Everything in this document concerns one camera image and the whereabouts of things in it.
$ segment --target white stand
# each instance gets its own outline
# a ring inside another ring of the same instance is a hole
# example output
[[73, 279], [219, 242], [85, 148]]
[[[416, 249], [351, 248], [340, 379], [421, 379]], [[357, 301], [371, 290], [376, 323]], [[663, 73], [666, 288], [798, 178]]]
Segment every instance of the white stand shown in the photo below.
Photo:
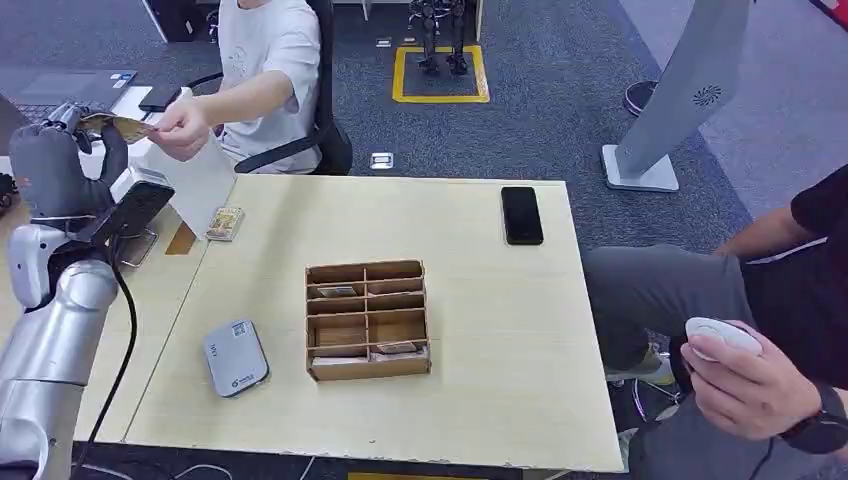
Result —
[[620, 145], [604, 145], [610, 188], [676, 192], [668, 153], [736, 94], [750, 0], [696, 0], [645, 110]]

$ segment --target robot legs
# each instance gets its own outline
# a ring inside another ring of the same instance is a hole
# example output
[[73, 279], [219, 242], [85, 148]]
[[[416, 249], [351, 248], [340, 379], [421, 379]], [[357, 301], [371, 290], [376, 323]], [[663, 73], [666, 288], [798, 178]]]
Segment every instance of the robot legs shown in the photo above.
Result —
[[448, 65], [454, 75], [468, 73], [468, 64], [462, 55], [465, 46], [465, 0], [419, 0], [420, 16], [424, 27], [424, 59], [418, 65], [428, 75], [439, 74], [436, 61], [436, 30], [442, 12], [449, 12], [453, 26], [453, 51], [448, 56]]

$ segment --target laptop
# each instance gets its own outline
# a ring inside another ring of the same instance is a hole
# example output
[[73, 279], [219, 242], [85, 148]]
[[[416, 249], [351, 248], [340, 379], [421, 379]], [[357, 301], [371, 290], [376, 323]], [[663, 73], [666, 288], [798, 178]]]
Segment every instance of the laptop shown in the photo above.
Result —
[[12, 132], [30, 123], [3, 95], [0, 95], [0, 157], [9, 156], [9, 139]]
[[111, 110], [136, 73], [134, 70], [0, 67], [0, 94], [31, 122], [39, 122], [65, 102]]

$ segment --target white base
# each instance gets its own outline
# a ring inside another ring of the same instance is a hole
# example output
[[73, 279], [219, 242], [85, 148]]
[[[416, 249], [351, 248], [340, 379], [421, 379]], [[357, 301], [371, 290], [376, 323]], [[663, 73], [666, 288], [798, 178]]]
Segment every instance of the white base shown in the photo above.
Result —
[[664, 156], [641, 177], [621, 178], [618, 172], [618, 159], [615, 149], [618, 145], [604, 145], [601, 149], [601, 161], [607, 171], [607, 186], [619, 190], [643, 190], [648, 192], [676, 192], [680, 189], [677, 175], [671, 166], [671, 159]]

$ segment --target black cable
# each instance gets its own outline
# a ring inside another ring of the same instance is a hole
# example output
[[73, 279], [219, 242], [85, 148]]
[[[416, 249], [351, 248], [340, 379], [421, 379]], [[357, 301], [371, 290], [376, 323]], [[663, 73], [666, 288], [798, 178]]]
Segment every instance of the black cable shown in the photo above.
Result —
[[763, 455], [763, 458], [760, 459], [760, 463], [758, 463], [757, 466], [754, 468], [754, 472], [751, 473], [750, 480], [755, 480], [757, 478], [757, 475], [760, 474], [760, 470], [763, 469], [766, 462], [768, 462], [769, 459], [771, 458], [771, 454], [772, 454], [773, 451], [774, 451], [774, 437], [771, 437], [769, 439], [769, 448], [768, 448], [768, 450], [766, 450], [766, 454]]
[[135, 340], [138, 336], [138, 317], [135, 311], [135, 301], [132, 298], [132, 293], [130, 293], [130, 289], [127, 286], [127, 282], [124, 281], [123, 275], [121, 275], [121, 271], [118, 269], [118, 234], [112, 235], [109, 239], [109, 266], [112, 267], [112, 273], [115, 275], [115, 280], [118, 281], [118, 286], [121, 287], [121, 291], [124, 293], [124, 297], [127, 299], [127, 306], [130, 310], [130, 341], [127, 344], [127, 351], [124, 353], [124, 359], [121, 362], [121, 367], [118, 369], [118, 374], [115, 376], [115, 381], [112, 383], [112, 389], [109, 390], [109, 394], [106, 395], [106, 401], [103, 402], [103, 407], [100, 409], [100, 414], [97, 416], [97, 421], [94, 422], [94, 427], [91, 429], [91, 434], [88, 436], [88, 441], [83, 444], [82, 450], [80, 451], [79, 458], [76, 461], [76, 466], [71, 471], [71, 476], [69, 480], [74, 480], [76, 475], [82, 469], [82, 464], [85, 463], [85, 457], [88, 455], [88, 449], [91, 447], [91, 444], [94, 443], [94, 439], [97, 438], [97, 432], [100, 431], [100, 426], [103, 424], [103, 419], [106, 418], [106, 412], [109, 411], [109, 406], [112, 405], [112, 400], [115, 398], [115, 393], [118, 391], [118, 387], [121, 385], [121, 380], [124, 378], [124, 373], [127, 371], [127, 366], [130, 363], [130, 357], [132, 357], [133, 349], [135, 348]]

